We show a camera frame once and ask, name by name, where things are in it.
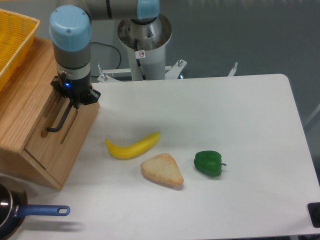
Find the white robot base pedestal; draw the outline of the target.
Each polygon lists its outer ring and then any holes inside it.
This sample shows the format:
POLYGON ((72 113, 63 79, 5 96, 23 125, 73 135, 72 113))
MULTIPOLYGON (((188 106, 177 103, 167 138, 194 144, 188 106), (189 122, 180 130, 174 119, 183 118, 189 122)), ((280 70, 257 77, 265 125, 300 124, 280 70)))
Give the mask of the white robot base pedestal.
POLYGON ((132 81, 182 79, 187 61, 177 60, 166 65, 166 46, 172 37, 172 25, 167 17, 121 20, 117 35, 126 48, 129 68, 117 70, 99 69, 97 80, 116 82, 118 75, 130 76, 132 81))

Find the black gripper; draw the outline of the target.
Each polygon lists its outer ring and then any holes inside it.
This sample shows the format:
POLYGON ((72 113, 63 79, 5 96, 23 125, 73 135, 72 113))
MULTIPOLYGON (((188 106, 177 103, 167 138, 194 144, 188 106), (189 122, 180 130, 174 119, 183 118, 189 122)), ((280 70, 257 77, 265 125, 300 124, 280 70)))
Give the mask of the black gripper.
POLYGON ((73 99, 73 107, 79 109, 81 105, 97 103, 101 93, 91 89, 90 73, 86 76, 71 79, 65 72, 59 73, 51 81, 51 86, 64 98, 73 99))

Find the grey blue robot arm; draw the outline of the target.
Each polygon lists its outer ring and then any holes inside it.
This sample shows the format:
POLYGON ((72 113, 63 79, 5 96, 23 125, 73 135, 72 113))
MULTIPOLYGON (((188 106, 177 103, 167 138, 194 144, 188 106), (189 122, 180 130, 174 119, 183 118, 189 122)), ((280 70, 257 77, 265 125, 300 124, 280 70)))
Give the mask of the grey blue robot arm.
POLYGON ((98 101, 91 85, 91 37, 95 20, 154 20, 158 0, 59 0, 49 18, 57 79, 53 88, 78 109, 98 101))

